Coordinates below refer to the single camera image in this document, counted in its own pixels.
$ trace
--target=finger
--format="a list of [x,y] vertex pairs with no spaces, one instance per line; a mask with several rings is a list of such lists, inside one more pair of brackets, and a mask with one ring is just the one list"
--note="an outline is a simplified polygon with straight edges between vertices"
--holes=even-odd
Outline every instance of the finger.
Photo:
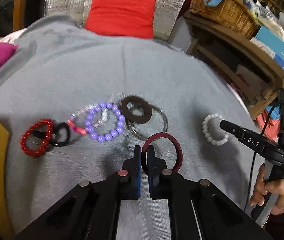
[[265,189],[274,194],[284,195],[284,179],[268,182],[265,185]]
[[263,178],[265,176],[265,166],[262,164],[259,168],[258,176],[257,176],[257,182],[258,181],[263,181]]
[[263,195],[258,192],[258,191],[254,191],[251,197],[259,206],[262,206],[264,203],[264,197]]
[[265,183],[263,181],[257,182],[255,184],[255,189],[262,195],[266,195],[268,193],[268,191],[265,189]]
[[249,203],[250,203],[250,206],[253,206],[256,204],[256,201],[253,199],[253,196],[251,196]]

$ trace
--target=pink charm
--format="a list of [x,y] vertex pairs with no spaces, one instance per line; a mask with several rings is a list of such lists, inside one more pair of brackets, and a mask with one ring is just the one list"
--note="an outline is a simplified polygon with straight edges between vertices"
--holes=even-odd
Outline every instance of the pink charm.
[[81,128],[80,128],[79,130],[80,130],[80,134],[81,134],[81,135],[86,135],[86,131],[85,131],[84,129],[81,129]]
[[74,128],[75,127],[75,124],[73,122],[68,123],[68,125],[69,125],[70,128]]

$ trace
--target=brown hair tie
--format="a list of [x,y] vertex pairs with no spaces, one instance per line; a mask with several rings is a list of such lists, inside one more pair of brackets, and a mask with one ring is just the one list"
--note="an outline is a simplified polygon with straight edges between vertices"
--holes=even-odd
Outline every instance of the brown hair tie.
[[[133,103],[136,107],[143,109],[143,115],[138,116],[134,115],[129,109],[128,104]],[[139,98],[137,96],[128,96],[122,100],[122,114],[125,116],[125,118],[129,119],[131,122],[134,123],[146,123],[151,119],[152,116],[152,108],[142,98]]]

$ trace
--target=red hair tie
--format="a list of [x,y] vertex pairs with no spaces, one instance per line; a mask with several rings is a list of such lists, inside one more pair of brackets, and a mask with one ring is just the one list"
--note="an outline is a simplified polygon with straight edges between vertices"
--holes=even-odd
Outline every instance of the red hair tie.
[[[42,125],[47,125],[47,130],[45,134],[45,139],[42,141],[42,144],[40,145],[40,148],[36,151],[29,149],[26,147],[26,138],[32,133],[33,130],[37,129],[38,127]],[[29,156],[32,157],[39,157],[45,153],[46,147],[49,145],[49,141],[52,139],[52,132],[53,132],[53,122],[51,119],[43,119],[34,125],[32,125],[29,130],[23,134],[21,138],[21,149],[22,151]]]

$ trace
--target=human hand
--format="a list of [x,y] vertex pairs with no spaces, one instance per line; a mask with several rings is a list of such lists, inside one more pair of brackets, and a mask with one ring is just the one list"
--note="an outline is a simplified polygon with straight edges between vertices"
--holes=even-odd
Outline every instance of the human hand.
[[271,210],[271,214],[280,215],[284,213],[284,179],[278,179],[264,183],[263,178],[265,176],[265,172],[265,166],[264,164],[262,164],[259,168],[259,173],[255,182],[253,194],[250,198],[250,206],[253,206],[254,204],[262,206],[264,203],[263,196],[265,196],[269,191],[274,194],[279,194],[278,201],[276,202],[274,208]]

